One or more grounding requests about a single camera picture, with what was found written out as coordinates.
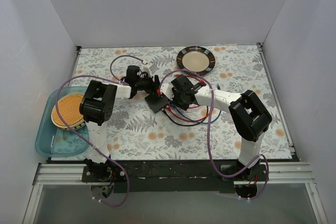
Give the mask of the black network switch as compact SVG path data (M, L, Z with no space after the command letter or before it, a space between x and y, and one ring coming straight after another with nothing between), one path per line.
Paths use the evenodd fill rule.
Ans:
M156 93L149 94L145 97L145 101L153 113L158 113L169 104L169 99L165 95Z

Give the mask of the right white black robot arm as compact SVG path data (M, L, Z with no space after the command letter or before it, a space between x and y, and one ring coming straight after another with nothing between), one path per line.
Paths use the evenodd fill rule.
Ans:
M211 119L207 126L207 150L209 160L215 172L222 178L239 176L242 180L251 180L257 174L261 143L272 122L272 116L255 92L232 93L215 90L206 80L192 84L185 75L180 75L170 84L164 84L160 91L178 108L187 110L191 104L209 107L209 116L214 109L229 113L236 131L241 137L241 149L237 159L236 172L224 174L215 165L211 154Z

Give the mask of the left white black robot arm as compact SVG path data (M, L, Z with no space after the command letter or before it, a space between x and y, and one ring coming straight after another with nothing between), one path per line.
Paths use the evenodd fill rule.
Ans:
M86 164L90 174L98 181L106 182L113 174L108 165L110 151L107 143L107 122L112 116L115 100L132 99L139 91L155 94L159 85L159 77L153 76L148 67L141 71L137 66L129 66L126 76L114 84L90 81L79 112L86 123L91 147Z

